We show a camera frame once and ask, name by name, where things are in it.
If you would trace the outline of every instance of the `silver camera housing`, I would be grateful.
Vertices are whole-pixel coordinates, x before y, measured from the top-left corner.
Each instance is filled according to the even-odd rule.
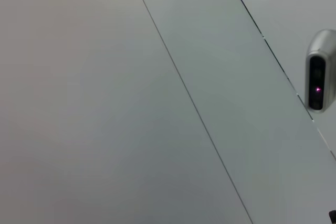
[[[324,88],[322,109],[316,110],[310,106],[309,90],[311,87],[310,62],[312,57],[319,57],[325,61]],[[336,31],[322,30],[319,31],[309,45],[306,57],[306,107],[316,113],[324,112],[335,100],[336,92]]]

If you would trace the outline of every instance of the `white wall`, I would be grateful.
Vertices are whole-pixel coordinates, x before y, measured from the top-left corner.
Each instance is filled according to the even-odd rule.
[[[142,0],[0,10],[1,223],[250,223]]]
[[[144,1],[253,223],[330,223],[336,161],[240,0]]]
[[[317,31],[336,29],[335,0],[243,1],[303,99],[306,51]],[[335,153],[336,103],[312,117]]]

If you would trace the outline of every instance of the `camera lens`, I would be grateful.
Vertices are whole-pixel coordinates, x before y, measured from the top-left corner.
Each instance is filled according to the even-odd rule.
[[[324,93],[324,76],[326,63],[322,57],[313,56],[309,68],[309,107],[322,110]]]

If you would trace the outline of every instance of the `black camera face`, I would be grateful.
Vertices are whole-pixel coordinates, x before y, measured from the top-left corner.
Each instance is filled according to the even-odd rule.
[[[310,59],[309,67],[309,107],[322,110],[326,61],[319,56]]]

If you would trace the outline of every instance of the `security camera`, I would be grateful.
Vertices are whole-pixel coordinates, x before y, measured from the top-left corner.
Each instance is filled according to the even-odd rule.
[[[335,100],[336,31],[319,31],[309,45],[306,58],[306,106],[325,111]]]

